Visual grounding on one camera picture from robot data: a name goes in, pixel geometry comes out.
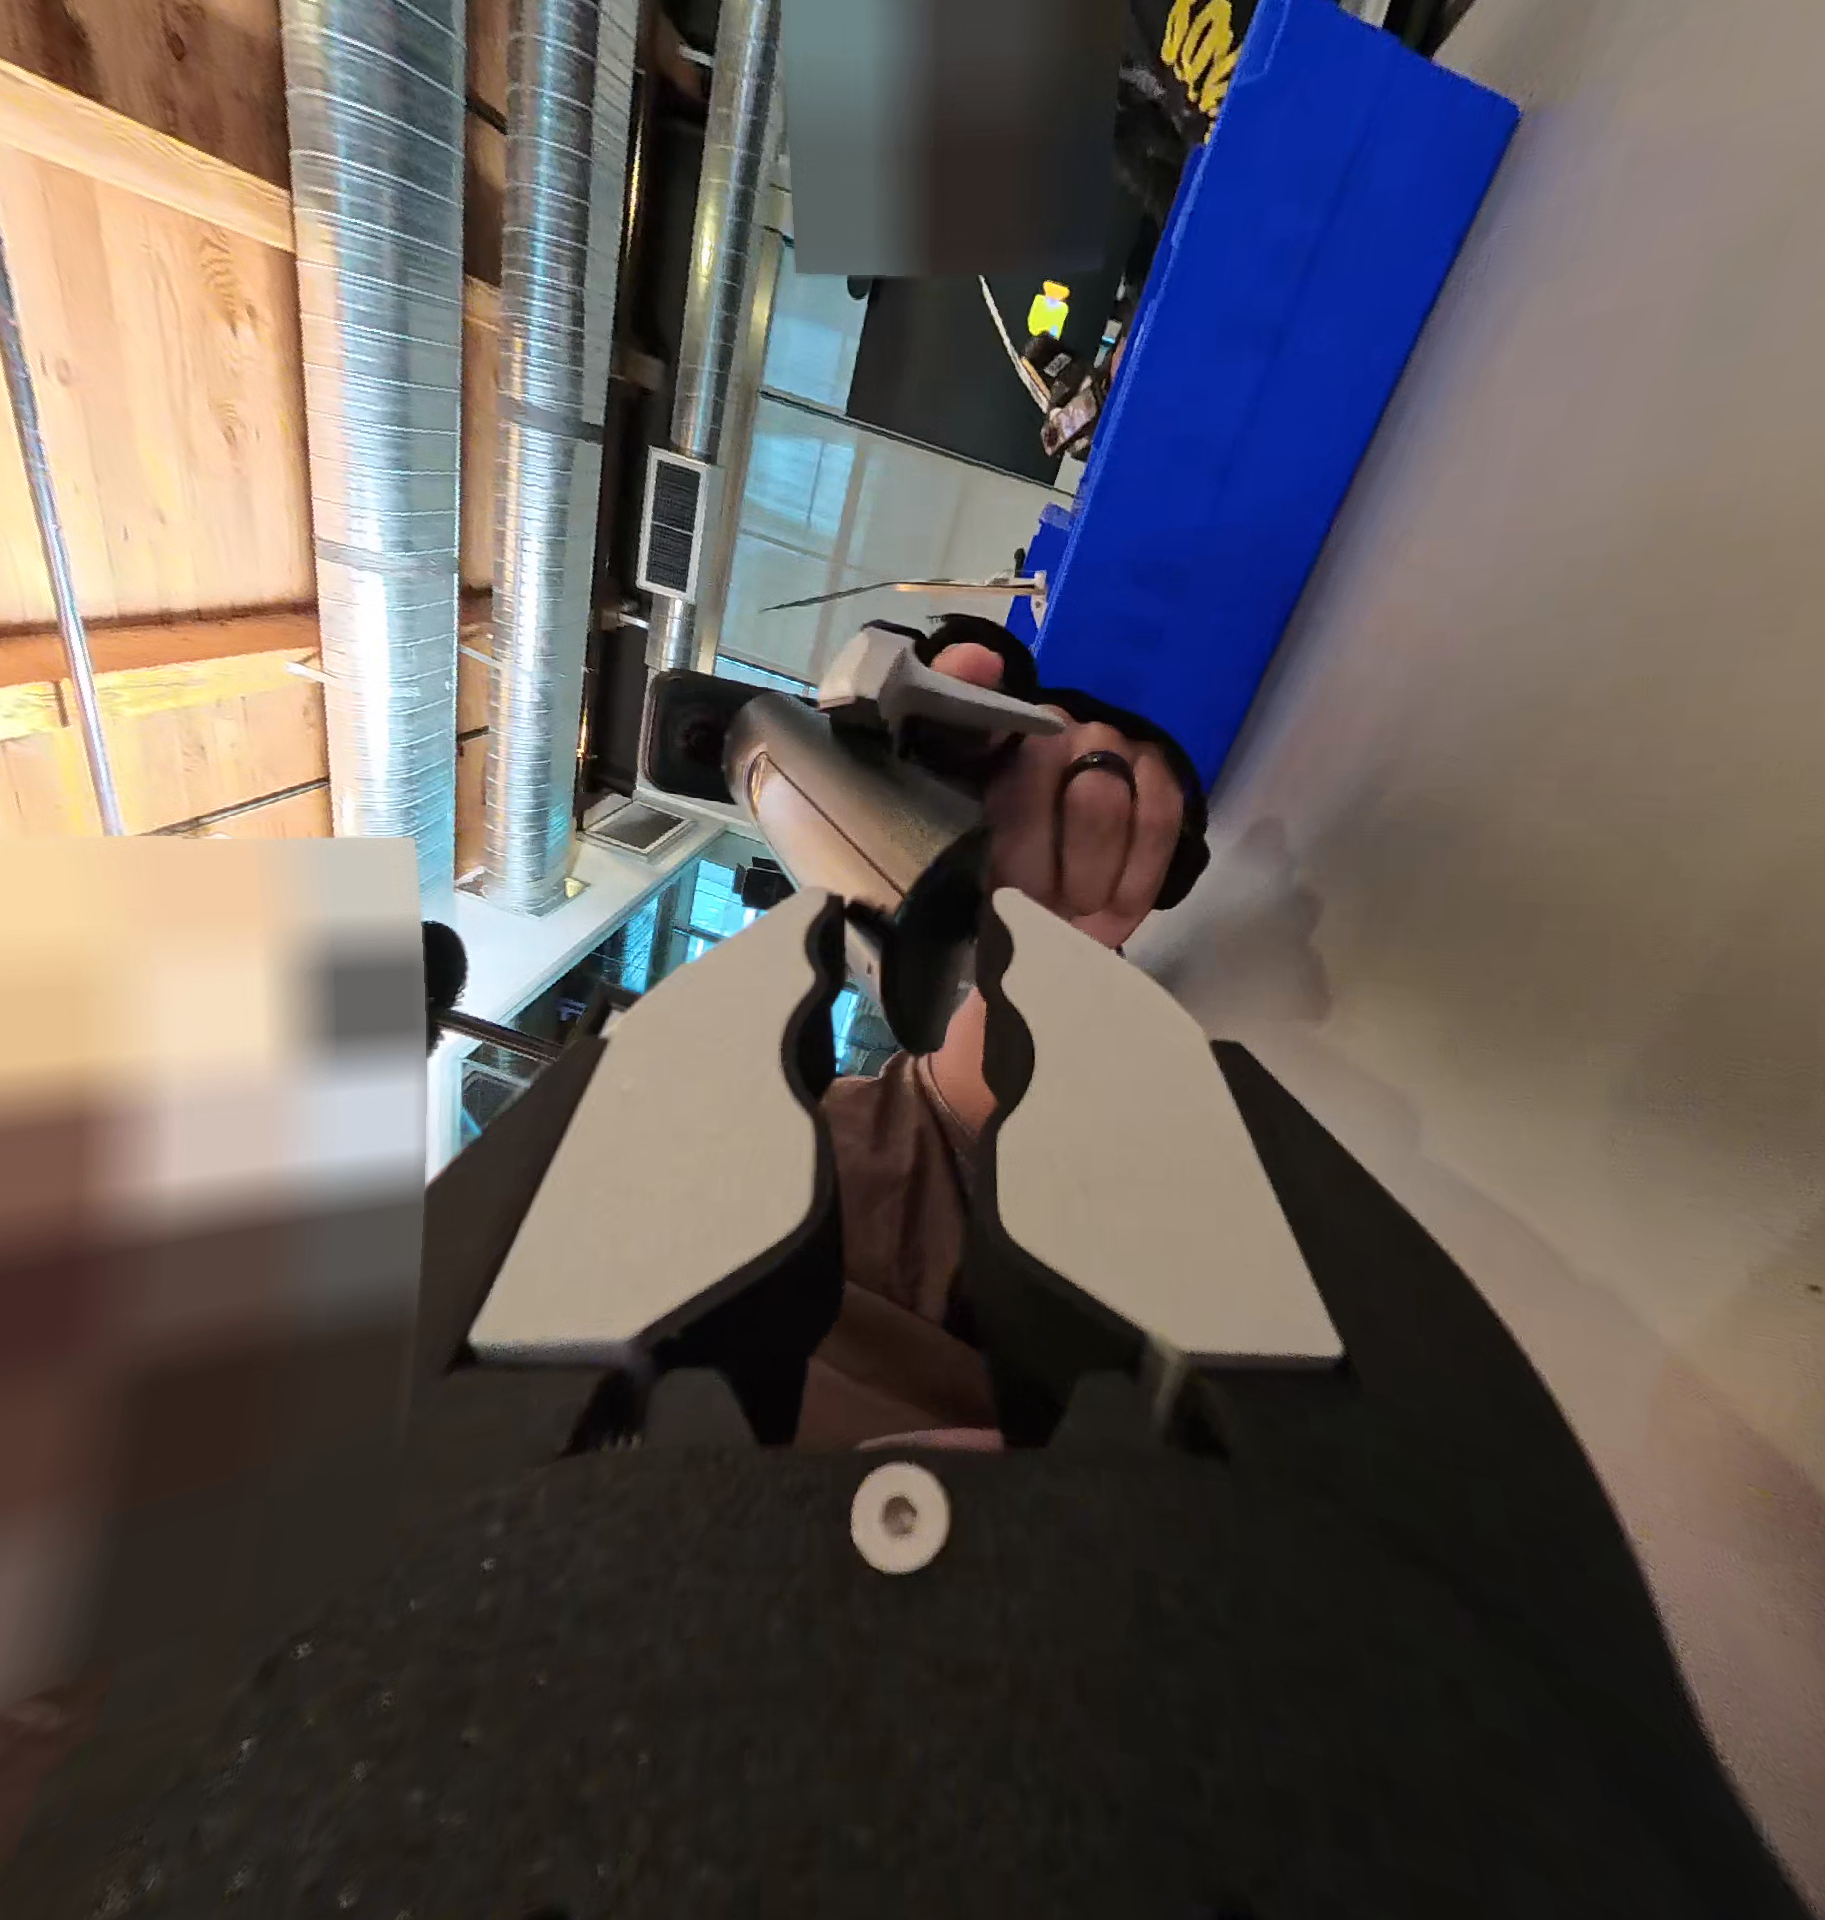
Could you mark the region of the black and silver stapler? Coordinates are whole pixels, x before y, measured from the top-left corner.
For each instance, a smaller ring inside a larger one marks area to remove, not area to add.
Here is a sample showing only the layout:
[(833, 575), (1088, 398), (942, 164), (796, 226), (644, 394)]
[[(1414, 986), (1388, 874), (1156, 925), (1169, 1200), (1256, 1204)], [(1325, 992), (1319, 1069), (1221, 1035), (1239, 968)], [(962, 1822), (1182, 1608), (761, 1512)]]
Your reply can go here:
[(757, 690), (725, 734), (724, 772), (785, 874), (889, 919), (964, 930), (987, 893), (983, 806), (899, 760), (884, 740), (842, 734), (775, 690)]

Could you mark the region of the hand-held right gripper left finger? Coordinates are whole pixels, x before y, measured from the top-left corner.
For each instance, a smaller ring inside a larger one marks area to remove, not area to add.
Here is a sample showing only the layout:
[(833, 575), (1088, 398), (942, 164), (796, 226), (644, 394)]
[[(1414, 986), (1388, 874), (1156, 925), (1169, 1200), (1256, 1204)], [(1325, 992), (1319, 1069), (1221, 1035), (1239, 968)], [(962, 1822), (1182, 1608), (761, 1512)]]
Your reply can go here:
[(802, 1043), (842, 977), (842, 904), (806, 887), (624, 1012), (470, 1357), (639, 1363), (802, 1243), (830, 1180)]

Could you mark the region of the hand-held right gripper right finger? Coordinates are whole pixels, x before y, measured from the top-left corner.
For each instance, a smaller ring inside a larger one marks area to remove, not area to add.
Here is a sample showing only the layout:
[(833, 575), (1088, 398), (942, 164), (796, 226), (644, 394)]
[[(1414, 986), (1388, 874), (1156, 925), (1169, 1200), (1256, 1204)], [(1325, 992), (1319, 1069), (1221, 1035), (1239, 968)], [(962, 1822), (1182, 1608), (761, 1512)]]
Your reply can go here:
[(1040, 1395), (1124, 1373), (1328, 1371), (1343, 1340), (1203, 1030), (1016, 889), (977, 945), (996, 1110), (973, 1174), (973, 1317)]

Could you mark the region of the wide silver air duct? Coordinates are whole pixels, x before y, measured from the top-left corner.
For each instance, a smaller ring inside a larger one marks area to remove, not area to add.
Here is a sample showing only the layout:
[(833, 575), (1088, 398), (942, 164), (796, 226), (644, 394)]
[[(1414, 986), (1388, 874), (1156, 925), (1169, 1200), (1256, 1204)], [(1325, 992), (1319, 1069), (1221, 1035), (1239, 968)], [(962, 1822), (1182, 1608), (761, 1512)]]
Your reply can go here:
[(304, 437), (339, 837), (451, 893), (464, 8), (284, 3)]

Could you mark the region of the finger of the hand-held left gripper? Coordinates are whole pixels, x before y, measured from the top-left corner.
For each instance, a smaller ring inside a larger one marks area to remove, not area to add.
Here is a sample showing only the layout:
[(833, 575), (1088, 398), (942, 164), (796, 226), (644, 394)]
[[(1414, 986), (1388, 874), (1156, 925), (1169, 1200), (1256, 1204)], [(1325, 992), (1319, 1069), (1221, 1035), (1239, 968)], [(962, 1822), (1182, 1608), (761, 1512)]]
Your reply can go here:
[(915, 638), (860, 628), (820, 682), (820, 713), (833, 730), (904, 740), (915, 727), (978, 740), (1056, 737), (1066, 720), (1012, 695), (937, 676), (918, 661)]

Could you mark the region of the slim silver air duct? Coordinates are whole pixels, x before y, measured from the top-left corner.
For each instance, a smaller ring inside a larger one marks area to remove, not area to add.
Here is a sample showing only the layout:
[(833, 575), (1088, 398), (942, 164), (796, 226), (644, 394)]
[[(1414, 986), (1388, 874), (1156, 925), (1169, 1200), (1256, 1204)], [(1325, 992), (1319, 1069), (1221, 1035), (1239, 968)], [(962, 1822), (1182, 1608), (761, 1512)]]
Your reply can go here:
[(768, 128), (780, 63), (777, 3), (724, 3), (709, 80), (709, 115), (693, 203), (670, 448), (707, 468), (696, 586), (656, 622), (659, 670), (696, 672), (718, 626), (718, 569), (732, 423), (735, 363), (754, 290)]

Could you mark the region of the small blue plastic bin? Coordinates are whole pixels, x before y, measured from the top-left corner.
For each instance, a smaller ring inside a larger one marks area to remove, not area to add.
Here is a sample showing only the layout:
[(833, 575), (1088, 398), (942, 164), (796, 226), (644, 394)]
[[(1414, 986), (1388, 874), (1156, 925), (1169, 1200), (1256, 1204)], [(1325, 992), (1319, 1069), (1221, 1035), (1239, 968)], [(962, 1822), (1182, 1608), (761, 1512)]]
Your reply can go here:
[(1004, 623), (1032, 653), (1040, 644), (1049, 591), (1064, 567), (1071, 531), (1071, 509), (1048, 502), (1023, 556), (1010, 569), (1012, 595)]

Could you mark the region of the white wall air vent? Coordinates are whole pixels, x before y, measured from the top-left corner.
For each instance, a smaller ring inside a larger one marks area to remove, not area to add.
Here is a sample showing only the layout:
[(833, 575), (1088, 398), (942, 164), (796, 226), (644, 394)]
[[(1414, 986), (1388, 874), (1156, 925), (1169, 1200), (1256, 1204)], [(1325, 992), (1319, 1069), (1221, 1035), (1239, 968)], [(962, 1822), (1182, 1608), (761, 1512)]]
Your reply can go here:
[(691, 604), (709, 515), (711, 468), (668, 448), (649, 448), (636, 540), (636, 586)]

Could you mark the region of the person's left forearm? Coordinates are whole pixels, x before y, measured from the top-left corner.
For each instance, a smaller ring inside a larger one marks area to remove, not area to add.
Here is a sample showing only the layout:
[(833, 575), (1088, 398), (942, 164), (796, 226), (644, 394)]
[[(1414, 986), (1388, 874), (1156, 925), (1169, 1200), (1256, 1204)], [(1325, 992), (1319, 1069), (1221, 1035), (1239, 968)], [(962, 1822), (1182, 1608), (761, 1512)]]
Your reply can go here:
[(978, 989), (959, 1000), (936, 1050), (917, 1057), (917, 1079), (953, 1146), (978, 1141), (996, 1116), (986, 1079), (987, 1004)]

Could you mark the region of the person's left hand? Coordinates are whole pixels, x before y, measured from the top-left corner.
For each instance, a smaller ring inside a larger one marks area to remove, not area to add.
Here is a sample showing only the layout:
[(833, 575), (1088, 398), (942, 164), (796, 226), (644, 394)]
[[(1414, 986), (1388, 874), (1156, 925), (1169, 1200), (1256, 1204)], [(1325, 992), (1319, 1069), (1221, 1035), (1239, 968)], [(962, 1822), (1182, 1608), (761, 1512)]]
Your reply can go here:
[(1185, 901), (1210, 859), (1205, 796), (1165, 731), (1088, 693), (1043, 688), (1027, 651), (986, 620), (942, 622), (921, 650), (937, 676), (1066, 720), (1056, 737), (928, 730), (921, 755), (978, 790), (992, 893), (1018, 892), (1103, 948)]

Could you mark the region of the glass partition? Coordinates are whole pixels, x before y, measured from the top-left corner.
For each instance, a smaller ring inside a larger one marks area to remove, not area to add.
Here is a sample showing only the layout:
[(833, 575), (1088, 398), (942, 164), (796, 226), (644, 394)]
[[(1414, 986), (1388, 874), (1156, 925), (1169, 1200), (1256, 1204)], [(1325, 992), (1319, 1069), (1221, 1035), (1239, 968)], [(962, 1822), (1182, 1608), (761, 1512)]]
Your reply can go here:
[(801, 276), (783, 238), (713, 666), (761, 686), (812, 686), (870, 618), (921, 623), (907, 582), (1010, 569), (1057, 488), (930, 450), (844, 415), (862, 307)]

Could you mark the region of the thin grey metal conduit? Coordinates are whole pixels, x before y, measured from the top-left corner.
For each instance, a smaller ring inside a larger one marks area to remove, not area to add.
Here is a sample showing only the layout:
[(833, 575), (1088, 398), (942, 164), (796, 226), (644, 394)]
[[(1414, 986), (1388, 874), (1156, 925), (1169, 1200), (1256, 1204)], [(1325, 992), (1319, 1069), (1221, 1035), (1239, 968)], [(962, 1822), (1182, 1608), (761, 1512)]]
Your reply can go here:
[(74, 695), (76, 730), (101, 830), (109, 839), (127, 833), (119, 793), (105, 736), (98, 679), (90, 653), (72, 567), (60, 526), (54, 472), (34, 392), (29, 356), (12, 290), (12, 273), (0, 223), (0, 367), (6, 382), (23, 483), (29, 494), (37, 542), (45, 563), (45, 583), (54, 602), (66, 676)]

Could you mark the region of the large blue plastic bin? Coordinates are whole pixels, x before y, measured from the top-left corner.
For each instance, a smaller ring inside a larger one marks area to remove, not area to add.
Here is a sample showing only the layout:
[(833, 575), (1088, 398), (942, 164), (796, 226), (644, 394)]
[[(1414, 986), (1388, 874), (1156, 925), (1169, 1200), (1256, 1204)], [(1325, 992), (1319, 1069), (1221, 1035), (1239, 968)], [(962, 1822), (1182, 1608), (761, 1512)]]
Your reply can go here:
[(1256, 6), (1085, 477), (1026, 553), (1048, 688), (1217, 782), (1518, 118), (1337, 4)]

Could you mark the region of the thin metal rod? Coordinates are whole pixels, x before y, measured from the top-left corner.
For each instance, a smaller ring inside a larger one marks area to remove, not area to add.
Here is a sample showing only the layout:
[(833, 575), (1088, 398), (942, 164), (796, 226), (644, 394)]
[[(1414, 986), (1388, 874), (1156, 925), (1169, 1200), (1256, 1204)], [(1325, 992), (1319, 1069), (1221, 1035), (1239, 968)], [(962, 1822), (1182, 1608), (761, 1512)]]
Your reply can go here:
[(777, 616), (777, 613), (795, 613), (808, 608), (820, 608), (847, 601), (866, 601), (875, 597), (898, 597), (898, 599), (917, 599), (917, 601), (996, 601), (1009, 602), (1012, 595), (1010, 573), (997, 573), (981, 582), (962, 582), (962, 580), (912, 580), (912, 582), (884, 582), (870, 586), (852, 586), (839, 590), (827, 590), (813, 597), (771, 602), (757, 608), (757, 616)]

